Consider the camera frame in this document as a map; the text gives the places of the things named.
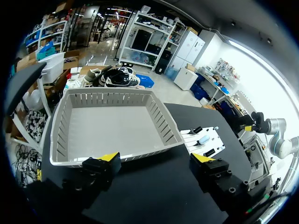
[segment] black clamp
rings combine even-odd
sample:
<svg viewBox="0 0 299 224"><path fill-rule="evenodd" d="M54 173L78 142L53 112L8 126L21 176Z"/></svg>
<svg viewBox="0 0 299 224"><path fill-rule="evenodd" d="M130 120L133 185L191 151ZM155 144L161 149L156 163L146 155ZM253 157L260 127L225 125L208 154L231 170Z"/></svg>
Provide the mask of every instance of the black clamp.
<svg viewBox="0 0 299 224"><path fill-rule="evenodd" d="M189 132L188 134L197 134L197 133L199 133L200 131L202 131L202 127L201 127L201 126L195 128L195 129L191 128L191 129L190 129L190 132Z"/></svg>

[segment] gray plastic basket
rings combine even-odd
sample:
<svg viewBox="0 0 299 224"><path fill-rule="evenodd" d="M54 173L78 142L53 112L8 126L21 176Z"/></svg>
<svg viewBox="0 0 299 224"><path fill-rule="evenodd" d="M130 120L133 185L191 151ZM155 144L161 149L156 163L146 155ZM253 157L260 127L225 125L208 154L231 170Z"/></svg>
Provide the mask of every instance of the gray plastic basket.
<svg viewBox="0 0 299 224"><path fill-rule="evenodd" d="M177 124L153 91L69 89L53 118L50 162L75 168L88 157L113 152L130 161L183 143Z"/></svg>

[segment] shoe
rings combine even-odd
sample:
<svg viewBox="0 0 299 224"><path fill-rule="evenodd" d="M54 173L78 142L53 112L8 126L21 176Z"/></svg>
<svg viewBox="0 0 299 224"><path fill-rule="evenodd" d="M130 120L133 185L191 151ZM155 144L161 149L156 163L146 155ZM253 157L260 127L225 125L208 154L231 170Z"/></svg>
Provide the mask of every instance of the shoe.
<svg viewBox="0 0 299 224"><path fill-rule="evenodd" d="M90 69L87 75L84 76L84 82L86 82L87 84L92 84L94 80L97 77L99 77L100 74L101 74L100 69L93 69L93 70Z"/></svg>
<svg viewBox="0 0 299 224"><path fill-rule="evenodd" d="M134 74L134 70L132 68L127 68L127 67L120 67L117 69L110 69L107 72L103 73L102 76L99 78L99 85L100 86L105 86L106 80L110 76L115 76L116 74L119 73L129 73L129 74Z"/></svg>
<svg viewBox="0 0 299 224"><path fill-rule="evenodd" d="M119 72L114 76L107 77L105 87L133 87L140 84L140 78L129 73Z"/></svg>

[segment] black shoe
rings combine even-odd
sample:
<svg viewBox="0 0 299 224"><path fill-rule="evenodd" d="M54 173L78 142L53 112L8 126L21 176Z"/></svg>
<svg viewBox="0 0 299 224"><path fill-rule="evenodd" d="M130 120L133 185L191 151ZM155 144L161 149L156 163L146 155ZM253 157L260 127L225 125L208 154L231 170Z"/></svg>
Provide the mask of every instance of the black shoe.
<svg viewBox="0 0 299 224"><path fill-rule="evenodd" d="M116 75L122 74L122 73L129 73L131 75L134 75L134 70L129 67L120 67L117 69L110 69L109 71L102 73L103 75L99 78L99 85L104 86L108 77L116 76Z"/></svg>
<svg viewBox="0 0 299 224"><path fill-rule="evenodd" d="M129 73L118 73L107 78L105 87L136 87L140 84L140 79Z"/></svg>

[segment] ceiling light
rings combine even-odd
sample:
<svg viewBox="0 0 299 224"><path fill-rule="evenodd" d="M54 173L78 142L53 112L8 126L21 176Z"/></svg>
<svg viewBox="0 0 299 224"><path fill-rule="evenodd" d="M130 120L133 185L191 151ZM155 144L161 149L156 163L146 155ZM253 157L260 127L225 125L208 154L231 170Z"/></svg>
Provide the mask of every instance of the ceiling light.
<svg viewBox="0 0 299 224"><path fill-rule="evenodd" d="M123 11L123 12L127 12L127 13L132 13L131 11L123 10L123 9L117 9L117 8L111 8L111 10L118 10L118 11Z"/></svg>
<svg viewBox="0 0 299 224"><path fill-rule="evenodd" d="M261 57L257 56L255 53L253 53L252 51L248 50L247 48L243 47L242 45L235 43L231 40L228 41L231 45L233 45L234 47L244 51L245 53L247 53L248 55L250 55L251 57L253 57L254 59L256 59L260 64L262 64L270 73L272 73L272 75L275 76L275 78L278 80L278 82L283 86L283 88L285 89L285 91L287 92L287 94L289 95L289 97L291 98L291 101L294 103L297 111L299 112L299 102L297 100L297 96L296 94L294 94L294 92L290 89L290 87L288 86L288 84L285 82L285 80L279 75L279 73L277 71L275 71L274 68L272 68L268 63L266 63L266 61L264 61Z"/></svg>
<svg viewBox="0 0 299 224"><path fill-rule="evenodd" d="M127 16L123 16L123 15L119 15L119 17L129 18L129 17L127 17Z"/></svg>

